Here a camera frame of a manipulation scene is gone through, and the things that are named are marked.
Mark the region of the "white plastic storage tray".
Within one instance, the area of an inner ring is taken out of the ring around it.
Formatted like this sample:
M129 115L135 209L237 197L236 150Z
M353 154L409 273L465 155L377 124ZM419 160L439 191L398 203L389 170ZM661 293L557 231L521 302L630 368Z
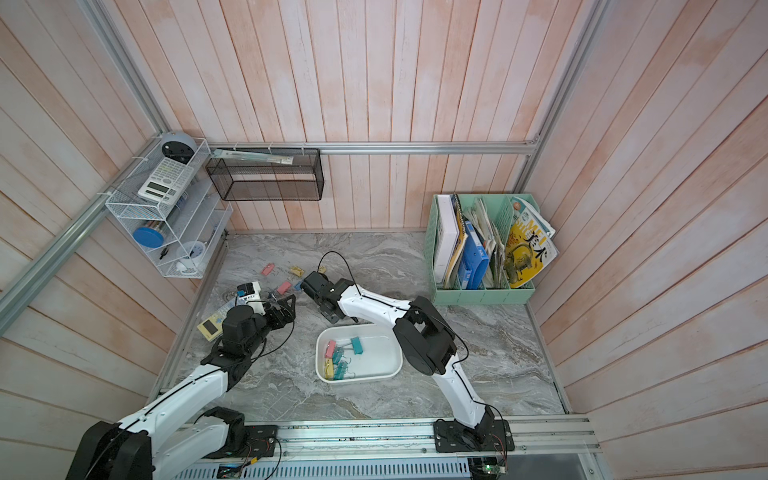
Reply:
M323 376L324 352L330 340L336 341L333 364L349 363L349 376L329 381ZM331 327L316 340L315 370L321 381L328 384L386 380L396 376L403 367L402 350L391 330L374 324Z

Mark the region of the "green plastic book crate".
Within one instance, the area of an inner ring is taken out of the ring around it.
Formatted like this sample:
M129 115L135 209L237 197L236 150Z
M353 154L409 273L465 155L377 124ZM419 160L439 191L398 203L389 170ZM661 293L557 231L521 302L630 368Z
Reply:
M557 255L555 230L528 194L436 194L424 244L436 305L527 303Z

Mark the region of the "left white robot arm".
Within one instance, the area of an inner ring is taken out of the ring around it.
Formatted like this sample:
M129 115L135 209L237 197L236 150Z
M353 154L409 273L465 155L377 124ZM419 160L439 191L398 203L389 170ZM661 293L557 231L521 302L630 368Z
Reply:
M229 309L211 352L179 384L115 423L97 422L84 434L70 479L171 479L205 457L249 455L242 413L210 408L236 386L262 355L267 336L294 322L296 297Z

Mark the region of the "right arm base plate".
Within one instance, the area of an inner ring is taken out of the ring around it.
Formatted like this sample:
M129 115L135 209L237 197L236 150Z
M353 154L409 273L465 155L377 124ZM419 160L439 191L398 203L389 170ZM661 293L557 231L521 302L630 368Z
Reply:
M515 449L506 420L484 419L476 428L469 428L456 420L438 419L432 427L439 453L510 453Z

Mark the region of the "round grey black device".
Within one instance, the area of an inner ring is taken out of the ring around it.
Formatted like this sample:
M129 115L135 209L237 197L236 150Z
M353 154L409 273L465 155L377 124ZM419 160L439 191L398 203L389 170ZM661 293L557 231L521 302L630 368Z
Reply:
M183 132L168 132L160 139L161 152L165 158L169 158L181 164L187 165L197 150L196 141Z

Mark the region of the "white cup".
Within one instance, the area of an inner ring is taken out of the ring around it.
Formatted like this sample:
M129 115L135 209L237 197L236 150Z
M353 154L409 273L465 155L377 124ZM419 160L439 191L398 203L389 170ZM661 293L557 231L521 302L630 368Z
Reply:
M175 251L176 272L181 275L196 275L200 272L206 245L201 241L181 243Z

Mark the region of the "clear ruler on basket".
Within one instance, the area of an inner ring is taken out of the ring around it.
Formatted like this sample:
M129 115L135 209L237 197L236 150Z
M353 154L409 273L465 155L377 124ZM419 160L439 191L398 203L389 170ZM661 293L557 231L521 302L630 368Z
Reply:
M294 162L293 156L276 155L276 154L261 153L261 152L225 150L225 149L214 150L212 152L211 157L216 159L223 159L223 160L233 160L233 161L241 161L241 162L249 161L249 162L278 164L278 165L292 165Z

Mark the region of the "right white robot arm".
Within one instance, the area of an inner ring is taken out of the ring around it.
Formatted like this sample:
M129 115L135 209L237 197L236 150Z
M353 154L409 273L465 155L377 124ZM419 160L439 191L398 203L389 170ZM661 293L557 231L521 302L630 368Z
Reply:
M349 317L390 329L409 364L432 377L454 415L452 420L433 423L438 452L514 449L509 423L476 394L463 371L464 358L457 353L458 336L429 299L397 300L370 292L349 279L333 283L318 271L303 280L302 290L333 324Z

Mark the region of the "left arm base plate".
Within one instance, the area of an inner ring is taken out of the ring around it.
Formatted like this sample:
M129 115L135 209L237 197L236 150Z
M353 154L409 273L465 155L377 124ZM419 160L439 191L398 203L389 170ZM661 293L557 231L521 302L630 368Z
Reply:
M206 458L271 458L275 453L277 433L277 425L235 425L230 428L224 445L206 455Z

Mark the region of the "aluminium rail base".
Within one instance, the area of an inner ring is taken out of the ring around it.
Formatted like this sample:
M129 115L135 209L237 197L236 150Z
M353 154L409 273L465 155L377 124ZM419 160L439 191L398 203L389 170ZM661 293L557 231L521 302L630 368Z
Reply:
M578 415L515 417L509 423L515 449L510 453L439 453L432 424L438 419L349 422L289 422L278 426L274 456L282 467L291 460L349 460L454 455L495 458L505 465L512 454L560 454L599 447L589 421Z

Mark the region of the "yellow blue calculator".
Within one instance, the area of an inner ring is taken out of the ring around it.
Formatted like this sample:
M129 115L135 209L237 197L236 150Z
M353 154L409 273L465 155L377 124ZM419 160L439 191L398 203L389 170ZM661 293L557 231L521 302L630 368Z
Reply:
M234 306L235 300L231 299L197 326L198 331L208 342L212 342L222 335L223 321L228 311Z

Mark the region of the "white book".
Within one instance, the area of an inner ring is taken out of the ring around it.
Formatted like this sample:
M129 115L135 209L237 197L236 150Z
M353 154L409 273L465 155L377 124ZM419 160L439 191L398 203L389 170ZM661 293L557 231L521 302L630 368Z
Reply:
M442 284L448 275L453 254L459 240L459 224L451 195L437 195L436 203L438 218L433 273L435 282Z

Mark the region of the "yellow magazine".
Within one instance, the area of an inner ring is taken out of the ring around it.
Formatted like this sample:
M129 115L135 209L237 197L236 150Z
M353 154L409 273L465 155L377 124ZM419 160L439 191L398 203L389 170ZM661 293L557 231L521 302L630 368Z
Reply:
M547 268L559 255L556 230L540 212L520 196L511 199L513 223L505 246L504 270L509 287L521 288Z

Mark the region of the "teal binder clip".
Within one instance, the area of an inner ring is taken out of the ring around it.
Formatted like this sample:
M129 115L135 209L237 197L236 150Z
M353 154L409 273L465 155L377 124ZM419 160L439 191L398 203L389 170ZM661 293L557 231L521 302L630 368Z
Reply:
M349 376L349 363L341 360L338 364L334 365L332 379L334 381L344 380Z

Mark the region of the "blue folder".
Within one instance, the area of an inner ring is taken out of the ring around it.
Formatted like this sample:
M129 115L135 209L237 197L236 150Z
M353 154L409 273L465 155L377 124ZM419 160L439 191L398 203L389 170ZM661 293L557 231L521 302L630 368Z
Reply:
M459 263L457 279L462 290L477 290L489 266L489 256L472 223L464 222L466 241Z

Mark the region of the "blue lid jar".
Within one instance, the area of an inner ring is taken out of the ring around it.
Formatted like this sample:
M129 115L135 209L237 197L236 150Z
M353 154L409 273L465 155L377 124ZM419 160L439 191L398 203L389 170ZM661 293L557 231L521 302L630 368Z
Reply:
M164 226L165 223L162 221L145 221L133 231L132 237L142 247L148 249L161 247L165 242Z

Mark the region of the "white desk calculator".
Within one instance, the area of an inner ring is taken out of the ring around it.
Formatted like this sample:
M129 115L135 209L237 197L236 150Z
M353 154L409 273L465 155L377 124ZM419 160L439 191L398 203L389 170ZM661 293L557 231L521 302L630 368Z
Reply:
M165 157L139 188L140 198L162 204L177 203L195 171L187 164Z

